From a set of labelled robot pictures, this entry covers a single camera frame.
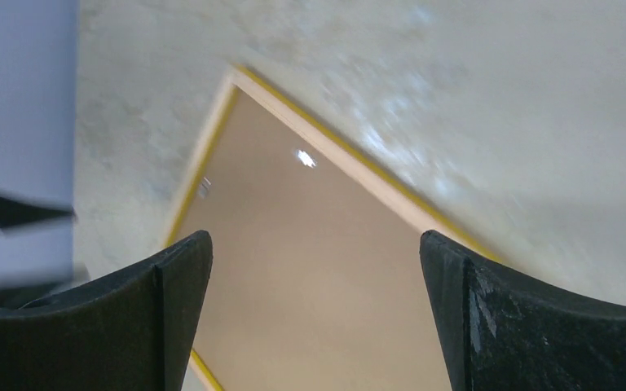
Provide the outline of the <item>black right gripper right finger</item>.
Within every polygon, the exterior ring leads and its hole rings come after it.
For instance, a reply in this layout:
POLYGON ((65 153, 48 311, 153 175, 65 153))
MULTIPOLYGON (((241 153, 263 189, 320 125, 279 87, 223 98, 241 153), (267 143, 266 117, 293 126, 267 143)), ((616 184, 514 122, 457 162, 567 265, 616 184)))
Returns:
POLYGON ((626 390, 626 306, 483 257, 438 231, 421 268, 455 390, 626 390))

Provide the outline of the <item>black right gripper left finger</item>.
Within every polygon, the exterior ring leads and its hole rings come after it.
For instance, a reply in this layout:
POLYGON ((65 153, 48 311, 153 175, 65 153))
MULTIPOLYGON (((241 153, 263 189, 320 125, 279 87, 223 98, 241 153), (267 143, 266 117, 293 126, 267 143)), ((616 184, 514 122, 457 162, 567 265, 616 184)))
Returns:
POLYGON ((179 390, 213 261, 196 231, 75 288, 0 291, 0 390, 179 390))

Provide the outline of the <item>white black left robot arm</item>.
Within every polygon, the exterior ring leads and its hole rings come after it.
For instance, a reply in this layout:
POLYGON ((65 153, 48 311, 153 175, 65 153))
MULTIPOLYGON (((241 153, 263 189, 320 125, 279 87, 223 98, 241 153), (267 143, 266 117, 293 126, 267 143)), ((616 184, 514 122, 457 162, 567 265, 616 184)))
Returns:
POLYGON ((73 206, 0 191, 0 308, 21 308, 89 281, 72 259, 73 206))

